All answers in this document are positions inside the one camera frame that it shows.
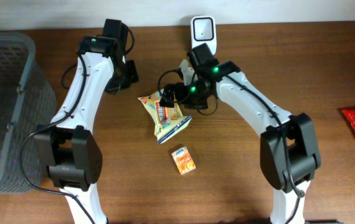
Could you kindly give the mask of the yellow snack bag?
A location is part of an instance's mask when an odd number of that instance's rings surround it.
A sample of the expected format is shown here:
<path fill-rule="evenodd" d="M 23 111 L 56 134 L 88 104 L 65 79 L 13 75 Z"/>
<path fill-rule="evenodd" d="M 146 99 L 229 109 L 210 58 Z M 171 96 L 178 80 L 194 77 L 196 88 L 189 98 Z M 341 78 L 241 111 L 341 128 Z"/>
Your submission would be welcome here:
<path fill-rule="evenodd" d="M 139 97 L 152 120 L 154 121 L 154 135 L 157 144 L 162 144 L 185 129 L 192 120 L 192 116 L 184 116 L 180 107 L 175 103 L 172 108 L 161 106 L 162 100 L 158 91 L 148 96 Z"/>

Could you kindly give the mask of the orange tissue pack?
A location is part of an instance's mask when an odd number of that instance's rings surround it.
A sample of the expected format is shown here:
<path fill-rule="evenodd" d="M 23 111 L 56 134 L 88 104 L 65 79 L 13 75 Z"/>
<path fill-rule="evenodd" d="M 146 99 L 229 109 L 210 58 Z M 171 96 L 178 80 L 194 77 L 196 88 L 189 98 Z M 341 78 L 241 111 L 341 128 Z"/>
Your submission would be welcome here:
<path fill-rule="evenodd" d="M 196 169 L 196 165 L 186 146 L 173 151 L 171 156 L 180 175 L 185 175 Z"/>

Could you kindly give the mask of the grey plastic basket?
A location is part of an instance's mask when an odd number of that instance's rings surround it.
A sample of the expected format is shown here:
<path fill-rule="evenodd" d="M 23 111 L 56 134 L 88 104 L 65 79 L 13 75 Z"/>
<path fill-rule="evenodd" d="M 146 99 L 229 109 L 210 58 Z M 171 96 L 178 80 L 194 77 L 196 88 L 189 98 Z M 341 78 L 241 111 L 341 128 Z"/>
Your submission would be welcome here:
<path fill-rule="evenodd" d="M 0 194 L 22 194 L 39 184 L 42 170 L 33 141 L 25 138 L 48 124 L 57 100 L 36 62 L 36 45 L 25 34 L 0 32 Z"/>

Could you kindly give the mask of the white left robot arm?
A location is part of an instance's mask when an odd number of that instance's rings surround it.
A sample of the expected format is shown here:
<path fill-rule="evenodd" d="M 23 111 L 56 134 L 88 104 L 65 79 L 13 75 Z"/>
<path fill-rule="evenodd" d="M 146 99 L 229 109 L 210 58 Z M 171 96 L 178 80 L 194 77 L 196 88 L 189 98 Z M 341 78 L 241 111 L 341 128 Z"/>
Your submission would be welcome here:
<path fill-rule="evenodd" d="M 102 95 L 116 94 L 136 83 L 135 63 L 127 60 L 131 29 L 121 20 L 106 19 L 102 34 L 85 36 L 80 42 L 75 76 L 62 106 L 48 125 L 39 125 L 22 143 L 37 148 L 44 174 L 55 190 L 33 183 L 22 162 L 22 176 L 30 188 L 64 196 L 75 223 L 108 223 L 97 189 L 103 157 L 93 137 L 93 125 Z"/>

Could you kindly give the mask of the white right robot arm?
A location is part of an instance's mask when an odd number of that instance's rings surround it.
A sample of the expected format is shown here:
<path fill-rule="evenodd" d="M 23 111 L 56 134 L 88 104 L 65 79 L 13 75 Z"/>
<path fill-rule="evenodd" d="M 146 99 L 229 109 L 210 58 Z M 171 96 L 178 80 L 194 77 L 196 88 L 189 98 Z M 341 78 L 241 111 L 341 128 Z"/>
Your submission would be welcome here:
<path fill-rule="evenodd" d="M 311 118 L 293 115 L 270 101 L 232 61 L 220 63 L 206 44 L 187 53 L 194 73 L 189 83 L 158 85 L 161 105 L 206 109 L 214 96 L 226 103 L 260 138 L 260 167 L 273 187 L 271 223 L 305 223 L 305 195 L 321 155 Z"/>

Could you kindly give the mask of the white barcode scanner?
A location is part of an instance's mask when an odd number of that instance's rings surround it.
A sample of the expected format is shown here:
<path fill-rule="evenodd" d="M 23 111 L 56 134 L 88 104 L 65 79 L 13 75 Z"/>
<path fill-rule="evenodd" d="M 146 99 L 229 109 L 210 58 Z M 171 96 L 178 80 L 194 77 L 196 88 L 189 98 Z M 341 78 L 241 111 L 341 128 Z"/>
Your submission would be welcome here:
<path fill-rule="evenodd" d="M 217 50 L 217 33 L 215 20 L 212 16 L 195 16 L 190 21 L 191 48 L 207 44 L 211 53 Z"/>

